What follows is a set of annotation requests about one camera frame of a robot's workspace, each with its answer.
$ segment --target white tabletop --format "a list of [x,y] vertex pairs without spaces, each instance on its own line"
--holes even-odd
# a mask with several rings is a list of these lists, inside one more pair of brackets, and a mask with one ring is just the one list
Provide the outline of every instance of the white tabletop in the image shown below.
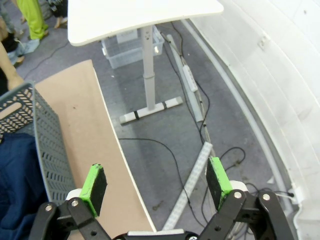
[[68,39],[82,46],[128,30],[223,10],[216,0],[69,0]]

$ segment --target brown table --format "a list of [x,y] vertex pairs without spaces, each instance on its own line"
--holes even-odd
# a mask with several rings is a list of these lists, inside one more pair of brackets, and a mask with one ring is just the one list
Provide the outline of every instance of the brown table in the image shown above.
[[[91,60],[78,63],[36,84],[58,114],[77,188],[92,164],[104,167],[107,188],[98,221],[112,237],[155,229],[112,126]],[[79,238],[80,233],[70,239]]]

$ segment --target black robotic bracket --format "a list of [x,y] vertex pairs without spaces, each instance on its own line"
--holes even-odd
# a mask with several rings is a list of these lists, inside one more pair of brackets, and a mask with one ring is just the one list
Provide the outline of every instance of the black robotic bracket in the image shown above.
[[[247,223],[256,240],[294,240],[286,216],[273,192],[253,196],[247,191],[232,190],[218,212],[200,235],[185,231],[179,234],[130,235],[115,240],[225,240],[236,222]],[[81,198],[74,197],[56,206],[40,206],[29,236],[30,240],[66,240],[72,230],[79,230],[85,240],[111,240]]]

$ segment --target white wall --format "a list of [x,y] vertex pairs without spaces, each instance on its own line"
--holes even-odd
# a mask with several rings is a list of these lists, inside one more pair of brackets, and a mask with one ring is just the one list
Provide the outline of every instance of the white wall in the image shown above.
[[311,218],[320,226],[320,212],[311,216],[320,209],[320,0],[219,2],[222,14],[192,22],[270,134],[302,207],[301,236],[320,239],[305,231]]

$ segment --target plastic storage bin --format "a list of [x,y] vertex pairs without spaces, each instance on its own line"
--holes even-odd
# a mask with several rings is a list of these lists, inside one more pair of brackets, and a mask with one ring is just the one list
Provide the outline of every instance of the plastic storage bin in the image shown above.
[[[156,26],[153,29],[153,55],[161,55],[164,38]],[[124,65],[132,64],[143,59],[142,43],[140,29],[138,29],[138,38],[126,42],[118,43],[117,36],[108,37],[101,41],[102,52],[106,59],[109,60],[113,69]]]
[[68,192],[75,189],[76,185],[59,118],[30,82],[25,82],[0,97],[0,134],[16,131],[35,137],[48,200],[62,204]]

